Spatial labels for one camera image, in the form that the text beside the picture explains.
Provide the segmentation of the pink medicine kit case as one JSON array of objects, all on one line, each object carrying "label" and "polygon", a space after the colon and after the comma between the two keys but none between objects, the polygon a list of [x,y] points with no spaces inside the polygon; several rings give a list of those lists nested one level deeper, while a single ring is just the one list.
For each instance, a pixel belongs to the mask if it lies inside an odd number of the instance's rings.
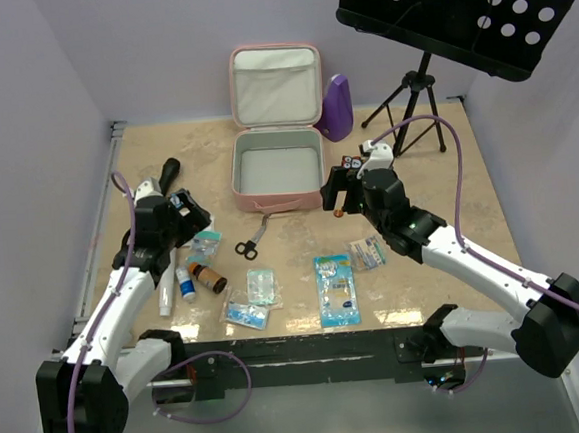
[{"label": "pink medicine kit case", "polygon": [[270,44],[235,49],[229,60],[234,140],[231,190],[244,212],[277,214],[322,206],[323,139],[317,49]]}]

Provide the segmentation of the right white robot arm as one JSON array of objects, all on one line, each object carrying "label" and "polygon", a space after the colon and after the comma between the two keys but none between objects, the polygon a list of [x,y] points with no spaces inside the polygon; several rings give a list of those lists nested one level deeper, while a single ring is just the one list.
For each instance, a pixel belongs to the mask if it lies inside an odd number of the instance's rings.
[{"label": "right white robot arm", "polygon": [[455,277],[499,305],[469,311],[446,304],[424,323],[426,359],[476,346],[515,353],[533,371],[557,378],[579,352],[579,281],[531,272],[466,239],[434,213],[412,206],[392,169],[330,170],[324,210],[345,192],[344,213],[363,215],[389,248]]}]

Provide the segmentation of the large blue packet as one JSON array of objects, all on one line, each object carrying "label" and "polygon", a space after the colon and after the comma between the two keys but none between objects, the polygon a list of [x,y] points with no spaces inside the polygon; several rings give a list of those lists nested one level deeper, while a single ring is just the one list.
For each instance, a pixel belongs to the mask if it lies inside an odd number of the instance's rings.
[{"label": "large blue packet", "polygon": [[313,260],[316,288],[323,328],[358,325],[355,282],[350,258],[346,254],[316,256]]}]

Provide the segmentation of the white blue small bottle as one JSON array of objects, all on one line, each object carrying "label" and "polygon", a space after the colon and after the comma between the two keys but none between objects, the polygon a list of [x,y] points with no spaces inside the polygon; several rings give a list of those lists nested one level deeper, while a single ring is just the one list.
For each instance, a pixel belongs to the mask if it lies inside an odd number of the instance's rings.
[{"label": "white blue small bottle", "polygon": [[177,266],[175,274],[181,297],[188,303],[194,302],[197,296],[189,271],[184,266]]}]

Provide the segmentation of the brown medicine bottle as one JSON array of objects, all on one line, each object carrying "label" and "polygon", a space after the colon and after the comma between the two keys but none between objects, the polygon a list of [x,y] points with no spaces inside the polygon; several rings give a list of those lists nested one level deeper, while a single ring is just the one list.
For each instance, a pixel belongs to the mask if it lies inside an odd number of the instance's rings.
[{"label": "brown medicine bottle", "polygon": [[227,287],[227,279],[206,264],[190,262],[187,269],[198,283],[214,294],[221,293]]}]

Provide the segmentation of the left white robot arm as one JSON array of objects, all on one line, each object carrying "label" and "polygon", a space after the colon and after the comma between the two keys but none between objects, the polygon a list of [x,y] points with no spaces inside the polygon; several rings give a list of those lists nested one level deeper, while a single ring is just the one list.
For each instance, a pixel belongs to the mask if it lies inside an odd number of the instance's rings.
[{"label": "left white robot arm", "polygon": [[179,333],[147,330],[122,352],[176,248],[211,223],[188,190],[137,199],[134,224],[113,259],[106,291],[62,356],[36,375],[43,433],[123,433],[130,404],[157,375],[178,378],[187,368]]}]

